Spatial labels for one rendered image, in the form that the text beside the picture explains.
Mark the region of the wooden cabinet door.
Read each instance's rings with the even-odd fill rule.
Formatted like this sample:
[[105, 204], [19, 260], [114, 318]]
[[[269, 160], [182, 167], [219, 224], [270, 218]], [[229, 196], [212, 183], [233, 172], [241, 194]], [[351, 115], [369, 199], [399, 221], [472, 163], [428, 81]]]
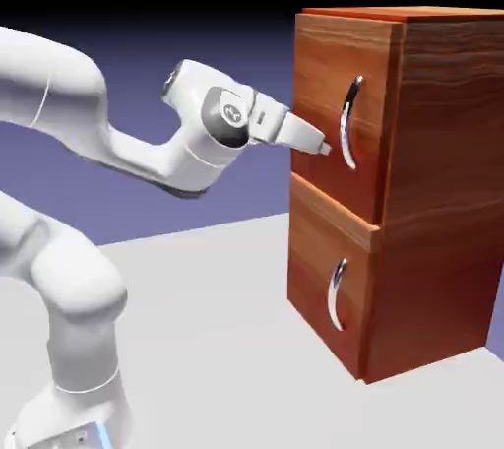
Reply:
[[[290, 178], [287, 297], [344, 367], [365, 374], [368, 323], [382, 230], [297, 174]], [[337, 299], [339, 332], [327, 307], [332, 274], [347, 259]]]
[[[398, 22], [315, 14], [295, 20], [293, 110], [323, 131], [332, 149], [326, 156], [294, 152], [291, 168], [372, 225], [382, 220], [404, 34]], [[340, 146], [340, 116], [359, 75], [349, 123], [351, 170]]]

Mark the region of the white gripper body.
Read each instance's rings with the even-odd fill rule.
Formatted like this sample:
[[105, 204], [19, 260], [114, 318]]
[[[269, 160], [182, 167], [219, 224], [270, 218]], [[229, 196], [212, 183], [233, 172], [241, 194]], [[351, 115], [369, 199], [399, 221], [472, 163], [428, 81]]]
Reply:
[[278, 133], [278, 144], [303, 153], [319, 153], [325, 134], [291, 111], [286, 113]]

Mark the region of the reddish wooden cabinet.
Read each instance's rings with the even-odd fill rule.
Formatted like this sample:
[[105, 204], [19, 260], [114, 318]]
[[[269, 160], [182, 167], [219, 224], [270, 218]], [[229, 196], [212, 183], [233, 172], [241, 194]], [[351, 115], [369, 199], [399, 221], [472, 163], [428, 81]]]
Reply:
[[504, 266], [504, 9], [299, 14], [405, 27], [358, 380], [373, 383], [484, 346]]

